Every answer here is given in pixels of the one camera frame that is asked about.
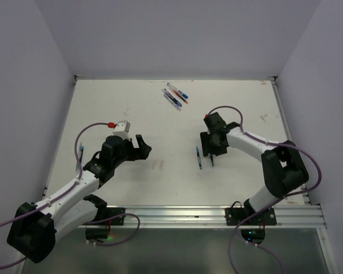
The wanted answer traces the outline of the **green pen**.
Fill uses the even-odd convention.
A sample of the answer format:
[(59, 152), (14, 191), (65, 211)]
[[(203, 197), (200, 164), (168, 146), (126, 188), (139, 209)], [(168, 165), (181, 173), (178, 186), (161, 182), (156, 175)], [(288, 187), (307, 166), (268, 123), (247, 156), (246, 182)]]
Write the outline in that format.
[(213, 155), (210, 155), (210, 161), (211, 161), (212, 167), (214, 167), (215, 164), (214, 164), (214, 156)]

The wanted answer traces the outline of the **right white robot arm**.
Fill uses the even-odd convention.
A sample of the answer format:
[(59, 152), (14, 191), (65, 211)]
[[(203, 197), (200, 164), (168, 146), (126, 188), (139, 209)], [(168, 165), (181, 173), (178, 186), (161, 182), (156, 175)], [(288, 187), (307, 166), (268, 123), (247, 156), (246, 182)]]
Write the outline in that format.
[(235, 148), (262, 164), (264, 186), (244, 202), (242, 208), (234, 208), (232, 216), (258, 223), (264, 216), (263, 208), (279, 201), (309, 180), (308, 171), (294, 143), (286, 141), (277, 146), (259, 142), (257, 136), (249, 136), (236, 122), (227, 124), (215, 112), (204, 118), (206, 132), (200, 133), (202, 153), (220, 156), (228, 148)]

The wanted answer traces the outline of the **light blue pen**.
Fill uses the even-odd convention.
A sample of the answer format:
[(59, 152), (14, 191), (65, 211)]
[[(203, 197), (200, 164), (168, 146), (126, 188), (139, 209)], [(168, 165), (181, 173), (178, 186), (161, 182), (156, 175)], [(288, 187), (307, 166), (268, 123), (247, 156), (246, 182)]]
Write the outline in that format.
[(197, 155), (198, 167), (200, 170), (202, 170), (201, 155), (200, 155), (200, 150), (198, 146), (196, 146), (196, 155)]

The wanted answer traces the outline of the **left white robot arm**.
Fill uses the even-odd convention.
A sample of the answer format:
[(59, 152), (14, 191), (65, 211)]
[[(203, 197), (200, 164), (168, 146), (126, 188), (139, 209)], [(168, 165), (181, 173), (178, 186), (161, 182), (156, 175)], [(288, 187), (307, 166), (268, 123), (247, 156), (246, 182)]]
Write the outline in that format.
[(35, 204), (23, 203), (16, 211), (7, 243), (34, 263), (43, 261), (55, 244), (80, 225), (109, 225), (123, 221), (125, 210), (111, 212), (94, 192), (108, 182), (123, 162), (145, 160), (151, 147), (141, 135), (131, 140), (108, 136), (101, 150), (81, 173), (51, 197)]

